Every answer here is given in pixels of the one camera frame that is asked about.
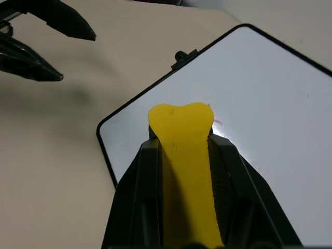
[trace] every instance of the black clip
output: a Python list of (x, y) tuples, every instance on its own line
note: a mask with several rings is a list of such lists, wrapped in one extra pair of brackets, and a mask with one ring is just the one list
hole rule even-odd
[(193, 50), (190, 54), (179, 51), (175, 54), (176, 63), (171, 66), (172, 70), (179, 70), (181, 67), (187, 65), (190, 61), (198, 56), (197, 49)]
[(4, 35), (7, 35), (9, 37), (12, 37), (12, 35), (13, 35), (13, 28), (10, 25), (9, 22), (4, 21), (4, 20), (3, 21), (0, 20), (0, 33), (2, 33)]

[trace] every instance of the black robotic claw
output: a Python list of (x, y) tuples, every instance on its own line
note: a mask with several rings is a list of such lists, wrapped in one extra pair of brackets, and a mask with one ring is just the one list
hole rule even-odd
[(62, 74), (33, 49), (11, 38), (13, 29), (8, 21), (28, 12), (69, 37), (95, 40), (96, 34), (75, 9), (59, 0), (6, 0), (0, 3), (0, 70), (36, 81), (60, 81)]

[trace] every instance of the yellow plastic piece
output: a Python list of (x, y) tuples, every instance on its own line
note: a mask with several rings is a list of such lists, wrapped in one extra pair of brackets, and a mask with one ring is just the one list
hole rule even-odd
[(222, 246), (212, 194), (208, 135), (213, 112), (203, 103), (157, 105), (149, 125), (162, 146), (164, 246)]

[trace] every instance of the white tablet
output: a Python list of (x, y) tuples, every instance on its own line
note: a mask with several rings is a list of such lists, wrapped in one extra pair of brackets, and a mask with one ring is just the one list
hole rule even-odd
[(116, 185), (149, 139), (148, 111), (210, 104), (213, 131), (264, 177), (303, 245), (332, 245), (332, 72), (243, 24), (106, 117), (97, 135)]

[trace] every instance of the table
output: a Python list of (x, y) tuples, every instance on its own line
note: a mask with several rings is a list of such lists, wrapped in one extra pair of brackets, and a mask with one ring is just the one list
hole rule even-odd
[(100, 248), (114, 186), (98, 123), (166, 74), (177, 50), (203, 48), (238, 24), (215, 10), (63, 1), (89, 22), (96, 42), (66, 37), (33, 15), (11, 22), (14, 38), (64, 79), (0, 72), (1, 249)]
[(148, 139), (155, 105), (210, 104), (214, 132), (265, 178), (304, 245), (332, 244), (332, 72), (251, 25), (223, 35), (105, 118), (114, 182)]

